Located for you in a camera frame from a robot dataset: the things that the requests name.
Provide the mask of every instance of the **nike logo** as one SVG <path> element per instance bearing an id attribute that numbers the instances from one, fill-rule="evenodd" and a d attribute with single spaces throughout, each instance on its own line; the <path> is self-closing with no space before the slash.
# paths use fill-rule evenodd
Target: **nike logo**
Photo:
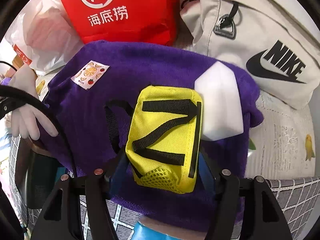
<path id="1" fill-rule="evenodd" d="M 282 80 L 294 83 L 306 84 L 305 82 L 297 80 L 297 74 L 302 73 L 306 65 L 282 42 L 277 41 L 276 44 L 263 57 L 272 65 L 280 69 L 284 74 L 273 72 L 265 69 L 261 65 L 262 55 L 267 51 L 262 51 L 247 61 L 247 70 L 256 77 L 269 78 L 275 80 Z"/>

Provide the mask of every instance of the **metal bolt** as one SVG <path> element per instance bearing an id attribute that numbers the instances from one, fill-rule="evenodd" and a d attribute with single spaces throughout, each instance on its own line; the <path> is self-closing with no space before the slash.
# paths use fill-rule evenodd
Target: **metal bolt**
<path id="1" fill-rule="evenodd" d="M 68 174 L 63 174 L 63 175 L 60 177 L 60 179 L 61 179 L 62 181 L 65 181 L 65 180 L 69 179 L 69 175 L 68 175 Z"/>
<path id="2" fill-rule="evenodd" d="M 264 182 L 264 178 L 261 176 L 256 177 L 257 182 Z"/>
<path id="3" fill-rule="evenodd" d="M 224 169 L 224 170 L 222 170 L 222 174 L 225 176 L 229 176 L 231 174 L 231 171 Z"/>
<path id="4" fill-rule="evenodd" d="M 101 175 L 103 173 L 103 169 L 96 169 L 94 170 L 94 174 Z"/>

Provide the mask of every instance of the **mannequin hand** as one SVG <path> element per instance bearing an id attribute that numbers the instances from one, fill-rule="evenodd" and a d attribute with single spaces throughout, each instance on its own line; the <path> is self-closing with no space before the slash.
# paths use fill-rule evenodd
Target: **mannequin hand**
<path id="1" fill-rule="evenodd" d="M 15 73 L 9 82 L 9 86 L 24 90 L 35 98 L 39 99 L 36 92 L 36 75 L 28 65 L 23 65 Z M 42 127 L 51 136 L 58 135 L 58 131 L 52 122 L 38 109 L 31 105 L 24 106 L 12 111 L 11 115 L 11 129 L 12 135 L 17 137 L 20 133 L 22 138 L 27 138 L 29 135 L 33 140 L 38 140 L 40 132 L 36 123 L 36 118 Z"/>

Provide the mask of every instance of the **yellow bag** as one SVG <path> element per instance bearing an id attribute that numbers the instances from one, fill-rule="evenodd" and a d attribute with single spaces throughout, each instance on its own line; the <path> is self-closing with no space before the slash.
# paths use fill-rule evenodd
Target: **yellow bag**
<path id="1" fill-rule="evenodd" d="M 202 99 L 196 91 L 161 86 L 142 90 L 125 148 L 137 184 L 192 192 L 201 121 Z"/>

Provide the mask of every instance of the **red paper bag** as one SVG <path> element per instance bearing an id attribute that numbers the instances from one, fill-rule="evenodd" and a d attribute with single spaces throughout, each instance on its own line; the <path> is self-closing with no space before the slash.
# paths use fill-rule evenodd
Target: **red paper bag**
<path id="1" fill-rule="evenodd" d="M 171 45 L 179 0 L 61 0 L 84 43 L 142 41 Z"/>

